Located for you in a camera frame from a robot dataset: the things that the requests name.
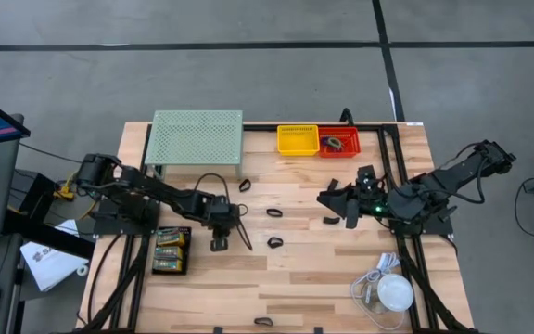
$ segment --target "red basket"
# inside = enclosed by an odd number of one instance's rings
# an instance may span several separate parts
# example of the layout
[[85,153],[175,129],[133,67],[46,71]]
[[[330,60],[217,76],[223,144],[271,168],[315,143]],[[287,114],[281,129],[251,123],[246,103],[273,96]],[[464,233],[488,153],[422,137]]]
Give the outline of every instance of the red basket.
[[[324,138],[335,137],[341,141],[341,149],[331,148],[324,145]],[[351,158],[360,153],[360,139],[358,138],[358,129],[352,126],[344,127],[321,127],[319,126],[319,140],[321,149],[319,154],[323,158]]]

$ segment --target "green perforated tray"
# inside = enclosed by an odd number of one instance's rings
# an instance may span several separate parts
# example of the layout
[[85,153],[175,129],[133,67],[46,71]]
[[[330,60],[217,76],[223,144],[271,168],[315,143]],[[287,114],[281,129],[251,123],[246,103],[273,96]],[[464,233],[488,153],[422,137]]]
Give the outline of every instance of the green perforated tray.
[[156,111],[146,164],[239,164],[241,110]]

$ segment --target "white cable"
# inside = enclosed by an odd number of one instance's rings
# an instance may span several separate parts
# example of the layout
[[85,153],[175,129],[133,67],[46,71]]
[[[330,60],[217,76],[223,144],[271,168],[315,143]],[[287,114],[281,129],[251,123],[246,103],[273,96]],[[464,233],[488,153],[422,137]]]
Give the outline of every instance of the white cable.
[[399,266],[401,262],[399,261],[399,258],[397,257],[397,254],[395,253],[383,253],[380,257],[380,261],[378,262],[378,266],[376,269],[373,269],[366,273],[366,275],[356,279],[355,282],[351,283],[350,287],[350,294],[351,298],[353,299],[353,302],[358,306],[368,317],[372,322],[375,323],[379,328],[384,330],[395,330],[399,328],[401,325],[403,325],[403,321],[405,320],[405,312],[400,313],[400,322],[397,326],[393,328],[387,328],[385,326],[380,325],[374,317],[371,315],[370,311],[364,306],[364,303],[360,302],[362,298],[364,298],[363,295],[356,296],[355,290],[356,287],[362,283],[364,280],[367,280],[370,283],[376,282],[381,276],[384,276],[386,274],[390,274],[391,270]]

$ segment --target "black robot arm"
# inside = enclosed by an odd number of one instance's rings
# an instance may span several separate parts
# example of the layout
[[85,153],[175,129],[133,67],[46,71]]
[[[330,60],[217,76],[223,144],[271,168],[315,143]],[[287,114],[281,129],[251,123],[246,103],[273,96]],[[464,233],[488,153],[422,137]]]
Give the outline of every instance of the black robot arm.
[[[121,175],[115,177],[118,167]],[[175,213],[213,230],[212,251],[226,250],[230,230],[241,225],[238,205],[230,203],[226,196],[213,195],[197,188],[177,189],[134,167],[122,165],[114,156],[86,155],[77,173],[76,185],[88,193],[102,195],[115,202],[121,208],[121,217],[118,217],[121,219],[137,221],[146,209],[148,199],[166,203]]]
[[[513,154],[506,153],[495,142],[484,140],[476,143],[473,153],[463,161],[454,163],[451,168],[423,173],[401,186],[394,184],[390,171],[377,179],[373,166],[362,167],[358,170],[354,186],[323,191],[317,200],[339,216],[347,218],[347,228],[355,228],[358,218],[364,214],[410,225],[422,225],[430,220],[446,221],[456,209],[448,207],[451,196],[483,203],[485,198],[481,191],[481,178],[507,173],[514,160]],[[388,193],[384,189],[385,179],[390,185]],[[477,180],[480,199],[470,199],[457,193],[473,180]]]

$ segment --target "white lid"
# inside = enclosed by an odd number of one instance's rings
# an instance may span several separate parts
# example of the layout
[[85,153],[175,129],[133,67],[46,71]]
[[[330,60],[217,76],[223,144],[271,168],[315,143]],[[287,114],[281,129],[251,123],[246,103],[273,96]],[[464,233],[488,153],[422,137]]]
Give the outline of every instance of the white lid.
[[378,298],[390,311],[402,312],[413,303],[413,288],[401,275],[384,275],[378,282]]

